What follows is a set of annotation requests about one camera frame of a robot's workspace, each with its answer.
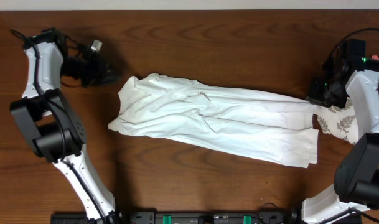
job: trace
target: folded cloth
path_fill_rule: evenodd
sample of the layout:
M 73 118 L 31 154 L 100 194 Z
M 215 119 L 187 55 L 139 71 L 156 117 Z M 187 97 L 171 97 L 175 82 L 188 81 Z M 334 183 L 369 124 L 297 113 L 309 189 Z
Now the folded cloth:
M 328 110 L 319 110 L 317 120 L 325 134 L 332 134 L 352 144 L 359 140 L 357 118 L 349 97 L 344 108 L 331 106 Z
M 167 138 L 286 166 L 317 162 L 320 107 L 297 98 L 150 74 L 131 77 L 119 92 L 109 129 Z

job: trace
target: patterned cloth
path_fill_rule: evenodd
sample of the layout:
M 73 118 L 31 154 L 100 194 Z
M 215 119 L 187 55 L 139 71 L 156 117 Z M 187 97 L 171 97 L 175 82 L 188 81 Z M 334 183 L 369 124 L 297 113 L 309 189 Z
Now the patterned cloth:
M 351 99 L 348 97 L 345 108 L 336 106 L 321 110 L 317 120 L 323 133 L 332 134 L 352 144 L 358 141 L 358 124 Z

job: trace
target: wood grain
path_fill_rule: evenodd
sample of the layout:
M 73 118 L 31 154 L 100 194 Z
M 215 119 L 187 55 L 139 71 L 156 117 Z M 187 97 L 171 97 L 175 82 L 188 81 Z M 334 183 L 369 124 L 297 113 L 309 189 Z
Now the wood grain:
M 353 30 L 379 27 L 379 11 L 0 12 L 0 223 L 49 223 L 54 211 L 83 207 L 58 170 L 33 155 L 9 113 L 28 68 L 10 27 L 26 35 L 57 27 L 80 42 L 104 43 L 101 52 L 121 71 L 121 81 L 62 91 L 85 124 L 102 181 L 125 210 L 256 210 L 265 202 L 288 208 L 315 196 L 332 183 L 352 146 L 320 134 L 318 163 L 302 169 L 122 136 L 107 129 L 118 115 L 117 92 L 132 75 L 158 72 L 305 98 L 334 44 Z M 379 34 L 357 37 L 379 55 Z M 379 217 L 379 211 L 369 214 Z

